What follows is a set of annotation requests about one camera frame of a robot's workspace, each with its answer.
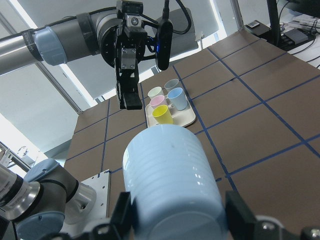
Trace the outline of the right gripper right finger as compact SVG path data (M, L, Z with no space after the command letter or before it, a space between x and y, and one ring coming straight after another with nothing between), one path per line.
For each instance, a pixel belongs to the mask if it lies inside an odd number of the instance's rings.
M254 234L257 218L238 192L225 193L225 212L231 235Z

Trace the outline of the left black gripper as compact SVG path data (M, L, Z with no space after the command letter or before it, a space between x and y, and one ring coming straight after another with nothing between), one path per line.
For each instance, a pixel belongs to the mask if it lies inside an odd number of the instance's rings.
M111 13L99 18L99 51L104 61L115 69L120 109L142 109L138 62L144 56L146 38L139 14Z

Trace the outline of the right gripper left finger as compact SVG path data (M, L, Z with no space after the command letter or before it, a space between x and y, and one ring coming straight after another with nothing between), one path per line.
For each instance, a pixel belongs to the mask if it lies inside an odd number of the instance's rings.
M133 206L130 192L119 194L110 225L116 238L130 238L133 230Z

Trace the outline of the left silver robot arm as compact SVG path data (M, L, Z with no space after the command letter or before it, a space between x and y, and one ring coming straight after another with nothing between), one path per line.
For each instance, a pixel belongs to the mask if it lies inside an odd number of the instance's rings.
M42 29L2 38L0 73L42 61L56 66L100 54L114 68L120 109L140 110L143 105L138 90L138 64L145 54L146 38L137 13L81 13Z

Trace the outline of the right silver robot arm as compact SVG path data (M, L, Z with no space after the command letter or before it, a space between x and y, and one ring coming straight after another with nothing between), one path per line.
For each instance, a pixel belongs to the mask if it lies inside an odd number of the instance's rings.
M109 221L89 220L96 191L48 159L25 178L0 169L0 207L24 240L251 240L257 218L241 196L229 191L222 202L213 174L204 164L180 163L150 172L124 170Z

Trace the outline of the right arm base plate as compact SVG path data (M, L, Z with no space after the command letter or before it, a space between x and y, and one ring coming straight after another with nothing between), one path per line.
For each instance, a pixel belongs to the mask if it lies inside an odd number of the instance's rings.
M111 174L103 171L78 183L73 197L65 205L64 227L86 226L106 218L109 211Z

